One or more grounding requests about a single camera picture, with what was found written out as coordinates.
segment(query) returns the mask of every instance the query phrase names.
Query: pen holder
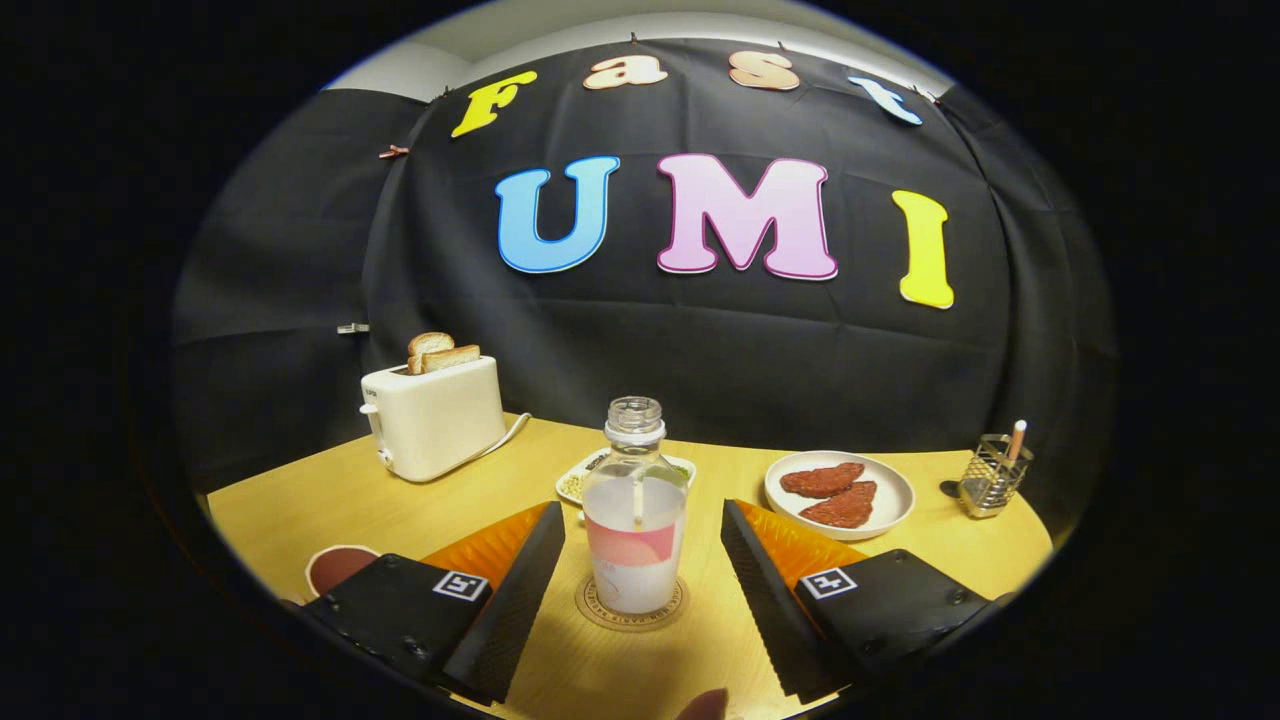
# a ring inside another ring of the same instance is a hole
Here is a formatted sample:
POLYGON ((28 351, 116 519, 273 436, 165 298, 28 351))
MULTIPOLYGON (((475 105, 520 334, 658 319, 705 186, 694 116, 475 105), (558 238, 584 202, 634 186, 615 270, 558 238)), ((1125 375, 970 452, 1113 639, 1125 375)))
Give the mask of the pen holder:
POLYGON ((1009 457, 1010 441, 1006 434, 987 434, 978 439, 978 448, 957 488, 960 503, 970 518, 1000 515, 1027 477, 1027 468, 1036 456, 1024 446, 1018 457, 1009 457))

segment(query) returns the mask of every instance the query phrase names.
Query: bread slice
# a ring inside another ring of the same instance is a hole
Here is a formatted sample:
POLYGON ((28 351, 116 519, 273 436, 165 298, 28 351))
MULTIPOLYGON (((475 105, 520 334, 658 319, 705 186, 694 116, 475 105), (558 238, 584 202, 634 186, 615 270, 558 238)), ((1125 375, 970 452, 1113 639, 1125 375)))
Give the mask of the bread slice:
POLYGON ((422 372, 431 373, 435 370, 452 368, 454 365, 462 365, 463 363, 471 363, 472 360, 479 360, 480 346, 465 345, 462 347, 456 347, 453 350, 428 352, 426 355, 421 355, 420 357, 422 359, 422 372))
POLYGON ((442 350, 453 350, 453 337, 449 333, 422 333, 408 341, 408 354, 411 357, 442 350))

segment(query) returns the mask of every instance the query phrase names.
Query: toaster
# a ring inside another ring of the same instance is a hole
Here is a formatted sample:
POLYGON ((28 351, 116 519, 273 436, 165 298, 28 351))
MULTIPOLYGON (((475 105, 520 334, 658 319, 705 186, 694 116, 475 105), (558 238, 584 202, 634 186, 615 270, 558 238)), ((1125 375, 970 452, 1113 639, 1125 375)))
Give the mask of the toaster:
POLYGON ((407 365, 388 368, 361 378, 360 387, 379 460, 413 483, 448 473, 507 432, 498 363, 489 356, 421 375, 407 365))

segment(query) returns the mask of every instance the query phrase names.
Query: blue letter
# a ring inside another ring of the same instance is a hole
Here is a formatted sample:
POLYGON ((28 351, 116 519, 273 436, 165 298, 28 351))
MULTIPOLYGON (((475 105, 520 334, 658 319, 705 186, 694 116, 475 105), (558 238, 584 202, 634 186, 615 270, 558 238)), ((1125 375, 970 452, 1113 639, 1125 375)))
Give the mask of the blue letter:
POLYGON ((923 120, 920 120, 919 115, 900 105, 900 102, 902 101, 901 95, 891 90, 886 90, 884 86, 882 86, 881 83, 873 79, 867 79, 864 77, 850 77, 849 82, 861 86, 863 90, 865 90, 872 96, 872 100, 874 100, 876 104, 879 105, 890 115, 893 115, 900 120, 906 120, 913 126, 924 124, 923 120))
POLYGON ((612 155, 584 158, 564 168, 577 181, 577 214, 573 229, 561 240, 538 237, 538 190, 552 174, 543 169, 517 173, 498 183, 498 252, 522 273, 557 273, 591 256, 604 241, 609 173, 618 169, 612 155))

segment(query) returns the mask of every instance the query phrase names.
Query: pink letter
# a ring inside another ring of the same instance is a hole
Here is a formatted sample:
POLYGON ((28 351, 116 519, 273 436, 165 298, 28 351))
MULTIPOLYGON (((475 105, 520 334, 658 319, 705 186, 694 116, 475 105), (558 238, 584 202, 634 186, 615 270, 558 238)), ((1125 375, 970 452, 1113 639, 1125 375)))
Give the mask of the pink letter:
POLYGON ((827 169, 795 159, 778 159, 750 197, 713 155, 668 155, 658 169, 671 177, 671 245, 658 254, 668 273, 705 273, 716 254, 703 237, 703 218, 712 222, 730 263, 745 270, 755 259, 769 224, 776 227, 773 250, 764 268, 774 275, 826 281, 838 270, 827 254, 822 224, 822 182, 827 169))

